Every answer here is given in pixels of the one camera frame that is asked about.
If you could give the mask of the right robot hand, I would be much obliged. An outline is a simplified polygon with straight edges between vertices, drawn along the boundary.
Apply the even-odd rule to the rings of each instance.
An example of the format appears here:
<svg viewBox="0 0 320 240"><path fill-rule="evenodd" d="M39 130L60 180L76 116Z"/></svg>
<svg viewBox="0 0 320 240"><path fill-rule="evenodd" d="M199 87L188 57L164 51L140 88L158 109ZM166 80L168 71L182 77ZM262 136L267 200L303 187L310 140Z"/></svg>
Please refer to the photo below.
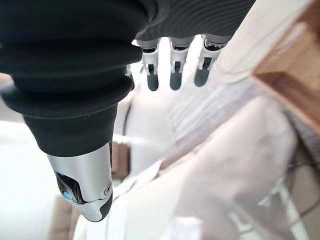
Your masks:
<svg viewBox="0 0 320 240"><path fill-rule="evenodd" d="M112 140L129 64L161 37L227 43L252 0L3 0L4 103L47 154L61 194L92 222L113 202Z"/></svg>

